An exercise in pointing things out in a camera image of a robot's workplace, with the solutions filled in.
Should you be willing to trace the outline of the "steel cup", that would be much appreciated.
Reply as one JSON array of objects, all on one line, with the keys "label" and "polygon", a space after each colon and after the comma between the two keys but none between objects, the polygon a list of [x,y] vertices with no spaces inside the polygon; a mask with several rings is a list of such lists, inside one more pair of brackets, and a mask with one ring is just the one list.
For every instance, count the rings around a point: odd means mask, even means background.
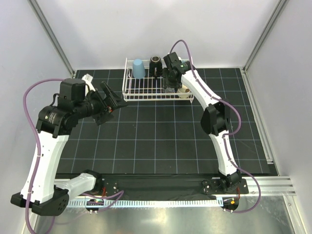
[{"label": "steel cup", "polygon": [[190,89],[185,85],[182,85],[181,88],[178,88],[176,93],[179,98],[189,98],[191,96]]}]

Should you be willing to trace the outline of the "black white mug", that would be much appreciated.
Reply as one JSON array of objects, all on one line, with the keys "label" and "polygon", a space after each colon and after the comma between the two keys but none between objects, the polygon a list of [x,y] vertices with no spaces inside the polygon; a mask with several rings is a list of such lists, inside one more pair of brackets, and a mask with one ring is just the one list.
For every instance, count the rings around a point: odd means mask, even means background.
[{"label": "black white mug", "polygon": [[162,60],[159,56],[153,56],[150,58],[149,76],[153,78],[162,76]]}]

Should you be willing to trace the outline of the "clear glass cup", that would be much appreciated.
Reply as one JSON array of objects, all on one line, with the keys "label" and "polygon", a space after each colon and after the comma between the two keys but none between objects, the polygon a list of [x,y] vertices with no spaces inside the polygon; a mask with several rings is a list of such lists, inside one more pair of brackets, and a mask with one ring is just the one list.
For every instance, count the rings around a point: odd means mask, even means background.
[{"label": "clear glass cup", "polygon": [[163,92],[166,94],[173,94],[173,93],[175,93],[175,88],[167,87],[167,88],[163,89]]}]

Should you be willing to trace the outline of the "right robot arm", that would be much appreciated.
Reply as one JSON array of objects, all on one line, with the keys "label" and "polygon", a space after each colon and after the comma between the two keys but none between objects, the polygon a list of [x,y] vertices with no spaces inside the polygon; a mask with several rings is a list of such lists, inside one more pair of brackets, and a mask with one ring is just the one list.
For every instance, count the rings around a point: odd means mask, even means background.
[{"label": "right robot arm", "polygon": [[230,108],[203,81],[189,61],[182,62],[175,52],[164,58],[164,78],[171,88],[185,85],[203,108],[200,121],[203,131],[211,138],[218,161],[219,186],[225,193],[235,192],[242,180],[230,144]]}]

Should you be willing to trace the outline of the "light blue plastic cup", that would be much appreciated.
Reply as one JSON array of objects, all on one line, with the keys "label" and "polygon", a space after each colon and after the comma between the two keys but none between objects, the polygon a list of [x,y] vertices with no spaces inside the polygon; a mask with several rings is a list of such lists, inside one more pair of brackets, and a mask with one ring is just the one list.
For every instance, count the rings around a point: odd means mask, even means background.
[{"label": "light blue plastic cup", "polygon": [[133,61],[133,77],[137,79],[145,78],[145,67],[143,61],[140,59],[135,59]]}]

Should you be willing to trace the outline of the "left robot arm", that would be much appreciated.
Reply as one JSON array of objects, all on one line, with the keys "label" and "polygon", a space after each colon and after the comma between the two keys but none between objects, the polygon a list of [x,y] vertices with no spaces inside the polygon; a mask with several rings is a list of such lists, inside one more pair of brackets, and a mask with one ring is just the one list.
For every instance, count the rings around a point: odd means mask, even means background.
[{"label": "left robot arm", "polygon": [[39,112],[37,123],[31,124],[36,150],[25,185],[11,196],[11,204],[40,216],[58,216],[75,197],[101,194],[102,175],[92,170],[55,184],[61,154],[79,120],[92,117],[97,125],[102,125],[113,118],[115,110],[127,106],[106,82],[100,86],[105,98],[86,80],[60,81],[52,103]]}]

